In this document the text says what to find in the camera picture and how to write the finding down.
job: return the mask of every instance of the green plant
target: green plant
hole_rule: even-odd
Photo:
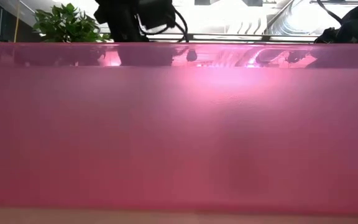
[[[109,35],[100,35],[96,21],[71,3],[52,7],[52,12],[36,10],[34,29],[46,42],[105,42]]]

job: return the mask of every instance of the potted plant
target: potted plant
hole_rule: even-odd
[[[100,28],[92,17],[73,4],[54,6],[50,12],[38,9],[35,20],[33,28],[43,35],[44,42],[106,42],[109,39],[108,34],[100,34]],[[62,50],[61,47],[58,50],[51,46],[43,47],[42,52],[46,54],[43,54],[40,62],[42,65],[99,65],[98,59],[105,54],[103,47],[84,47],[87,49],[86,54],[78,47],[67,50]]]

